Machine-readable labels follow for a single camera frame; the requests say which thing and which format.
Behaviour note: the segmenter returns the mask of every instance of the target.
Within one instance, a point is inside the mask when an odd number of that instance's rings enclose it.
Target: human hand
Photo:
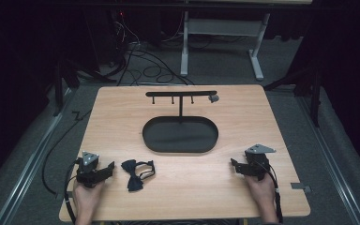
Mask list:
[[[249,186],[253,200],[256,202],[263,223],[278,222],[276,207],[274,206],[275,190],[274,182],[266,173],[263,180],[259,181],[256,176],[244,175]]]
[[[98,208],[101,190],[104,187],[104,181],[96,184],[95,187],[85,187],[83,184],[74,181],[73,198],[77,209],[76,225],[90,225],[92,217]]]

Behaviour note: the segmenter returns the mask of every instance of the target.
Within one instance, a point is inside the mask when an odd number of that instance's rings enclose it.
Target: dark background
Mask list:
[[[313,5],[344,10],[273,13],[265,38],[282,36],[286,41],[304,37],[290,73],[307,67],[310,60],[324,59],[320,63],[322,86],[360,155],[360,1],[314,1]],[[180,12],[125,13],[131,29],[154,45],[160,43],[160,31],[174,34],[180,18]],[[98,70],[98,64],[115,57],[99,50],[115,48],[109,41],[113,33],[106,15],[104,9],[52,12],[0,1],[0,167],[47,105],[46,94],[53,86],[54,68],[60,59],[71,58]]]

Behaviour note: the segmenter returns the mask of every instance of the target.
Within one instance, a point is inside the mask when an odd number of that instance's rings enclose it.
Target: black oval tray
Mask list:
[[[218,128],[201,116],[159,116],[142,129],[145,145],[159,153],[205,153],[218,140]]]

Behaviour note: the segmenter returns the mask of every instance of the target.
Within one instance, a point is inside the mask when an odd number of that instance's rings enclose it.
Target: white metal stand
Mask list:
[[[260,68],[257,53],[262,45],[265,29],[270,14],[264,14],[262,21],[223,21],[209,19],[190,19],[188,12],[184,15],[183,51],[181,57],[182,76],[188,75],[188,34],[200,35],[224,35],[224,36],[249,36],[256,37],[256,44],[253,50],[248,51],[253,66],[255,77],[258,81],[263,80],[262,69]]]

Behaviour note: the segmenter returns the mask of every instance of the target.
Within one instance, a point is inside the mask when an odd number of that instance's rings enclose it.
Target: wooden tabletop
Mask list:
[[[218,128],[215,147],[204,154],[163,154],[148,149],[143,126],[153,117],[178,115],[178,99],[145,95],[156,91],[216,90],[219,101],[184,98],[184,116],[212,120]],[[301,217],[310,209],[305,193],[292,189],[296,171],[263,88],[259,85],[103,87],[84,134],[82,151],[99,154],[99,168],[115,161],[106,180],[94,220],[153,220],[193,218],[251,218],[259,213],[242,174],[231,158],[246,163],[245,150],[260,143],[276,149],[267,154],[277,173],[284,217]],[[128,192],[129,174],[121,163],[154,160],[157,173],[144,180],[143,189]],[[70,221],[63,204],[60,215]]]

